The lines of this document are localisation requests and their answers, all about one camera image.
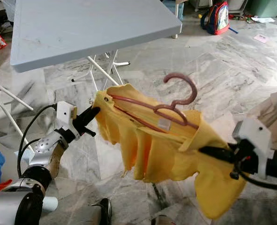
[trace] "black cable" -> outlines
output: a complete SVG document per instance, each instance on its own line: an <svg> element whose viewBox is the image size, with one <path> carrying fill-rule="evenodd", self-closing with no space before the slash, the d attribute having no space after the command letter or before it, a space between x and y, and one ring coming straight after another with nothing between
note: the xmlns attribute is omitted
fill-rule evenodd
<svg viewBox="0 0 277 225"><path fill-rule="evenodd" d="M263 188L269 188L269 189L274 189L277 190L277 184L270 184L270 183L266 183L266 182L261 182L258 180L254 180L250 177L248 177L247 175L245 175L244 172L242 172L241 168L240 168L240 162L235 162L234 163L234 168L235 170L238 172L238 174L245 179L246 181L255 184L257 186L263 187Z"/></svg>
<svg viewBox="0 0 277 225"><path fill-rule="evenodd" d="M28 146L31 145L31 144L34 143L34 142L39 141L39 140L40 140L40 138L34 139L34 140L30 141L28 144L26 144L26 145L24 146L24 148L22 149L22 152L21 152L21 157L18 159L18 162L17 162L17 166L18 166L19 168L21 168L22 156L23 156L24 152L26 151L26 149L28 148Z"/></svg>
<svg viewBox="0 0 277 225"><path fill-rule="evenodd" d="M29 128L31 127L31 125L33 124L33 122L36 120L36 118L37 118L44 110L46 110L47 108L51 108L51 107L54 108L54 109L56 109L57 104L47 105L47 106L45 106L44 108L42 108L42 109L36 114L36 116L31 120L31 122L28 124L28 126L26 127L26 129L25 129L25 131L24 131L24 134L23 134L22 139L21 139L21 142L20 142L20 147L19 147L19 149L18 149L18 154L17 154L17 173L18 173L19 178L22 176L21 165L20 165L19 162L20 162L21 159L22 159L22 156L21 156L22 144L24 143L26 134L27 134Z"/></svg>

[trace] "backpack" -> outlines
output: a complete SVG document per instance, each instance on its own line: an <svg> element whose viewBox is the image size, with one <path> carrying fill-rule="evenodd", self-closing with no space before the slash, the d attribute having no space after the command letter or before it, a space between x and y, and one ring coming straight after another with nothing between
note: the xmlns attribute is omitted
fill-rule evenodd
<svg viewBox="0 0 277 225"><path fill-rule="evenodd" d="M229 29L228 3L216 3L201 18L201 27L209 34L222 34Z"/></svg>

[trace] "white table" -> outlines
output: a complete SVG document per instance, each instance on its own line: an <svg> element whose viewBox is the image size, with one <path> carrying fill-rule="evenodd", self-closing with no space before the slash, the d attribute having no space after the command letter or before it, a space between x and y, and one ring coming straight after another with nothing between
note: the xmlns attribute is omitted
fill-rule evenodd
<svg viewBox="0 0 277 225"><path fill-rule="evenodd" d="M117 85L90 56L114 51L114 58L181 27L159 0L17 0L10 64L24 72L87 57Z"/></svg>

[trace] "yellow cloth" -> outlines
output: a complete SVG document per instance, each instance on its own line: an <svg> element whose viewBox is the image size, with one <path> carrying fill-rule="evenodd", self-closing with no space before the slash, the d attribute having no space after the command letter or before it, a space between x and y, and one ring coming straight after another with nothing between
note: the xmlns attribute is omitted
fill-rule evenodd
<svg viewBox="0 0 277 225"><path fill-rule="evenodd" d="M112 144L120 143L126 170L134 166L134 178L144 182L160 182L166 179L184 180L198 172L195 190L199 205L208 218L218 218L234 203L242 191L245 181L233 180L229 173L233 165L198 152L204 146L228 148L196 110L184 111L190 122L199 126L171 123L168 133L145 127L114 106L126 110L136 117L157 126L162 117L151 109L129 102L112 99L119 95L158 105L156 100L144 96L130 84L110 87L98 91L94 107L101 111L96 116L99 131ZM175 117L175 113L165 110Z"/></svg>

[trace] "clothes hanger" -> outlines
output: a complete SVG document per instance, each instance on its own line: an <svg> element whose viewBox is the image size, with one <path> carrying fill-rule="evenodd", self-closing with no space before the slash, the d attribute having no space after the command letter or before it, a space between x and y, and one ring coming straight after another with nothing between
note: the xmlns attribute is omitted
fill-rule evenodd
<svg viewBox="0 0 277 225"><path fill-rule="evenodd" d="M163 79L163 82L164 83L167 83L171 78L180 78L184 81L186 81L189 86L191 87L192 89L192 93L191 95L189 96L189 98L187 99L184 99L184 100L174 100L172 101L171 105L165 105L165 104L160 104L160 105L156 105L156 106L153 106L153 105L149 105L145 102L141 102L141 101L138 101L138 100L135 100L135 99L132 99L132 98L127 98L127 97L123 97L123 96L118 96L118 95L110 95L113 99L117 99L117 100L121 100L121 101L126 101L126 102L130 102L130 103L133 103L133 104L136 104L136 105L141 105L141 106L144 106L144 107L147 107L149 109L152 109L153 112L157 115L160 115L161 117L163 118L166 118L170 121L173 121L177 124L180 124L182 126L191 126L193 127L194 129L198 129L199 126L194 124L194 123L191 123L187 120L186 116L184 115L184 113L182 113L179 109L176 108L176 105L188 105L190 103L192 103L194 101L194 99L196 98L196 95L197 95L197 89L196 89L196 86L195 84L192 82L192 80L181 74L181 73L170 73L168 74L167 76L164 77ZM128 116L132 117L133 119L135 119L136 121L142 123L143 125L153 129L153 130L156 130L156 131L159 131L159 132L163 132L163 133L166 133L165 131L143 121L142 119L140 118L137 118L136 116L132 115L131 113L117 107L117 106L114 106L116 109L122 111L123 113L127 114ZM177 113L181 118L182 118L182 121L179 120L179 119L176 119L170 115L167 115L163 112L160 112L159 109L169 109L171 111L174 111L175 113Z"/></svg>

